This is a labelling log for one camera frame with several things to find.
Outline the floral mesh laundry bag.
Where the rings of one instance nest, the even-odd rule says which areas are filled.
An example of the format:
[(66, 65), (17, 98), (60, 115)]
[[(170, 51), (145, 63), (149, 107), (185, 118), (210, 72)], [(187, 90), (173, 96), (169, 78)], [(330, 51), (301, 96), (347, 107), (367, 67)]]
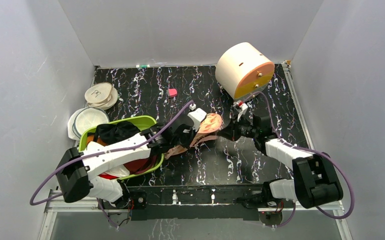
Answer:
[(171, 148), (168, 152), (164, 154), (164, 159), (168, 160), (172, 156), (180, 155), (190, 148), (195, 148), (203, 142), (213, 141), (218, 138), (217, 132), (221, 129), (223, 125), (223, 118), (218, 113), (209, 113), (207, 114), (205, 120), (200, 124), (200, 128), (195, 135), (194, 139), (191, 141), (188, 147), (177, 145)]

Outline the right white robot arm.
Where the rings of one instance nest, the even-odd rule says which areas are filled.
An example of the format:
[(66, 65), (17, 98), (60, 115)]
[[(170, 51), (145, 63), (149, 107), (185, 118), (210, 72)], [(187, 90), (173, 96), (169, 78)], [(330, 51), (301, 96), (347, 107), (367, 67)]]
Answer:
[(266, 181), (261, 193), (239, 197), (238, 202), (255, 201), (275, 207), (281, 200), (287, 200), (309, 209), (339, 201), (344, 196), (334, 165), (324, 156), (287, 145), (274, 132), (270, 116), (254, 115), (252, 121), (244, 117), (231, 119), (218, 136), (233, 142), (241, 137), (251, 138), (263, 155), (292, 170), (292, 179)]

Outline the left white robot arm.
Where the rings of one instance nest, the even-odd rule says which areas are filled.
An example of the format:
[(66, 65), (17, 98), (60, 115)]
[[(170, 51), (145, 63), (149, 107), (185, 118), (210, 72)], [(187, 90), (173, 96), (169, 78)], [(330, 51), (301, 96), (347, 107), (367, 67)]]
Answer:
[(98, 198), (124, 208), (130, 202), (127, 189), (116, 179), (100, 175), (115, 167), (149, 157), (159, 157), (176, 146), (187, 148), (206, 114), (181, 114), (167, 125), (157, 123), (134, 136), (108, 146), (93, 145), (85, 151), (69, 149), (61, 159), (56, 177), (66, 203), (85, 197)]

